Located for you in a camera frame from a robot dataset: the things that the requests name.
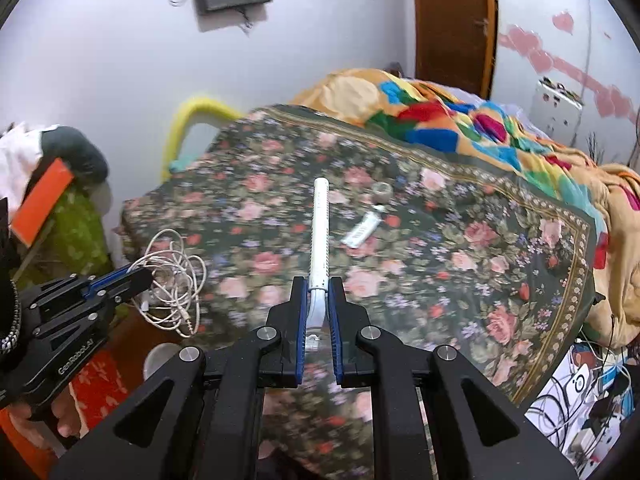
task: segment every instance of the white tube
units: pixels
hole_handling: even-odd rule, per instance
[[[314,218],[311,224],[311,260],[309,291],[311,302],[306,316],[306,328],[320,328],[326,311],[329,290],[329,181],[314,182]]]

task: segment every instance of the white cloth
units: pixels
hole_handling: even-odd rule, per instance
[[[0,137],[0,197],[8,198],[9,222],[22,204],[24,192],[42,158],[42,130],[27,131],[20,123]]]

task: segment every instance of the pink paint stain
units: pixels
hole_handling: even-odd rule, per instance
[[[540,37],[537,34],[534,32],[525,32],[516,25],[511,26],[508,37],[521,56],[526,56],[529,52],[537,50],[542,46]]]
[[[554,59],[546,50],[534,50],[529,52],[529,61],[536,72],[539,74],[545,74],[554,67]]]
[[[606,87],[590,75],[585,74],[577,66],[543,50],[542,40],[535,32],[527,32],[517,25],[511,25],[508,34],[498,34],[498,44],[510,50],[515,50],[522,57],[529,59],[538,74],[547,73],[552,68],[555,68],[558,72],[562,72],[574,81],[585,85],[594,92],[596,109],[601,117],[626,117],[633,124],[636,124],[638,111],[634,110],[631,98],[625,96],[616,86]]]
[[[551,18],[554,22],[554,25],[558,30],[562,30],[563,32],[568,32],[573,35],[574,33],[574,17],[569,13],[568,10],[565,12],[561,12],[560,14],[556,14]]]

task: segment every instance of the floral bedsheet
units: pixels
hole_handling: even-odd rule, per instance
[[[530,402],[593,301],[593,220],[482,160],[303,107],[252,112],[124,207],[130,257],[170,226],[207,263],[190,344],[231,344],[307,274],[317,176],[330,182],[330,272],[348,300],[407,344],[455,346],[515,404]],[[383,223],[347,248],[340,240],[370,210],[376,181],[394,187]],[[270,392],[263,423],[263,437],[308,469],[372,478],[370,395],[340,389],[330,356],[308,354],[304,383]]]

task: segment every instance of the orange cloth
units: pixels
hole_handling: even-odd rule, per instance
[[[0,428],[33,472],[42,480],[46,480],[49,471],[56,463],[56,456],[53,452],[38,449],[18,433],[9,419],[9,412],[6,409],[0,410]]]

